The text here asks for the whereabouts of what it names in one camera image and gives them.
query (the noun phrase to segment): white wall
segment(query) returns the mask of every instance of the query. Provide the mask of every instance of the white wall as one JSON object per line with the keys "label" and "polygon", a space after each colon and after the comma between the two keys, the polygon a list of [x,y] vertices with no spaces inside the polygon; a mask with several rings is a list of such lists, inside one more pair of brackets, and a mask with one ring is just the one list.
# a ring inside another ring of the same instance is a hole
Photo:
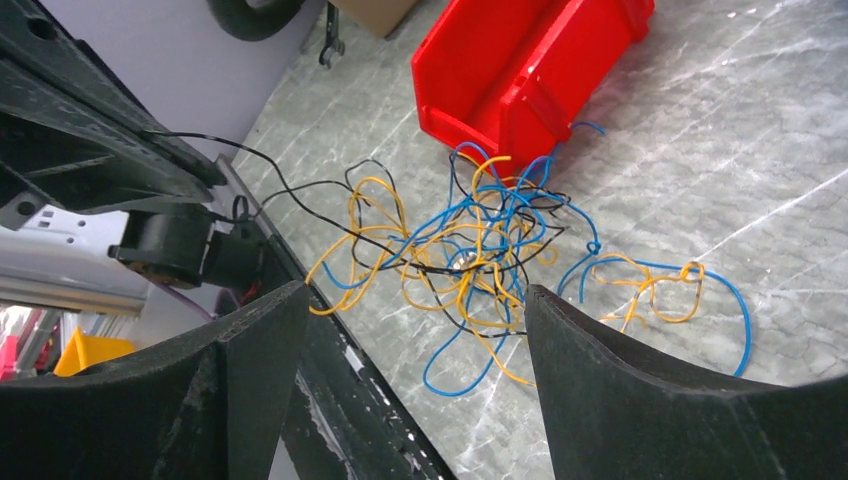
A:
{"label": "white wall", "polygon": [[[71,35],[88,42],[166,127],[241,141],[325,2],[306,0],[281,32],[256,43],[224,32],[206,0],[42,4]],[[209,142],[193,144],[212,159],[218,152],[234,153]]]}

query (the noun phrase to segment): cardboard box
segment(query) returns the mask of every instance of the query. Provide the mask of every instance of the cardboard box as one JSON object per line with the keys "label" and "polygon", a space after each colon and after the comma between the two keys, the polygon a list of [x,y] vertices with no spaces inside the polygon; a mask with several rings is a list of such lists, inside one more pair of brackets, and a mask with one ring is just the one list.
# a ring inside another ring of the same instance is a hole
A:
{"label": "cardboard box", "polygon": [[418,0],[332,0],[331,3],[356,23],[383,38],[392,33]]}

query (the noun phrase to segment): yellow bin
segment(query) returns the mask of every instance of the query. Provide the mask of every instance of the yellow bin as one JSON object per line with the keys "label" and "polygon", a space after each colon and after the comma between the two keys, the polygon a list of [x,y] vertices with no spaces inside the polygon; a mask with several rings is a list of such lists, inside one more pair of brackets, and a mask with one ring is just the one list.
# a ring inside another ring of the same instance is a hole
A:
{"label": "yellow bin", "polygon": [[86,335],[77,327],[53,373],[60,377],[70,377],[92,365],[108,362],[134,351],[135,347],[128,340]]}

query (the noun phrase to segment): gray marble floor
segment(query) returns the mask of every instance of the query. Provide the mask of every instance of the gray marble floor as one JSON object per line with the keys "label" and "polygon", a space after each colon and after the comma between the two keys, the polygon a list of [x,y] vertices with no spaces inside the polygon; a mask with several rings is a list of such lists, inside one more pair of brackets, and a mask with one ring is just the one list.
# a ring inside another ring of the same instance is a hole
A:
{"label": "gray marble floor", "polygon": [[[652,32],[629,50],[560,152],[551,185],[591,214],[606,252],[645,260],[698,260],[742,291],[752,311],[754,349],[745,378],[800,384],[848,370],[848,4],[842,0],[657,0]],[[412,217],[444,203],[446,149],[418,128],[409,60],[445,0],[423,0],[391,41],[343,18],[347,55],[317,65],[320,25],[256,123],[248,143],[276,159],[294,184],[327,177],[369,156],[398,178]],[[278,180],[256,158],[236,165],[257,197]],[[469,170],[462,172],[467,181]],[[305,191],[313,208],[345,220],[343,192]],[[269,208],[305,264],[340,235],[288,199]],[[575,219],[556,246],[556,268],[530,275],[549,287],[585,252]],[[346,268],[338,255],[331,265]],[[340,298],[326,277],[317,280]],[[438,314],[406,306],[387,275],[343,314],[430,439],[462,478],[552,476],[534,389],[492,371],[473,393],[442,398],[422,387],[430,354],[453,332]],[[691,298],[669,291],[664,304]],[[632,295],[591,285],[583,308],[600,316]],[[576,286],[565,297],[576,300]],[[636,338],[672,355],[731,373],[743,327],[733,297],[710,285],[699,315],[681,325],[650,319]],[[444,388],[467,384],[486,352],[463,338],[434,369]],[[503,358],[532,378],[526,343]]]}

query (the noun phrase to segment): red storage bin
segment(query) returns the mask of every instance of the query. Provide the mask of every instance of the red storage bin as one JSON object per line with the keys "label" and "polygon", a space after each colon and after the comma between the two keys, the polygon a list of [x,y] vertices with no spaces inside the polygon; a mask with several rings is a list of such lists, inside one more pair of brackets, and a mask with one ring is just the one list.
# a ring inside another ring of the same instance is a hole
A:
{"label": "red storage bin", "polygon": [[653,11],[653,0],[451,1],[412,58],[421,129],[451,148],[510,155],[498,174],[519,174],[568,140]]}

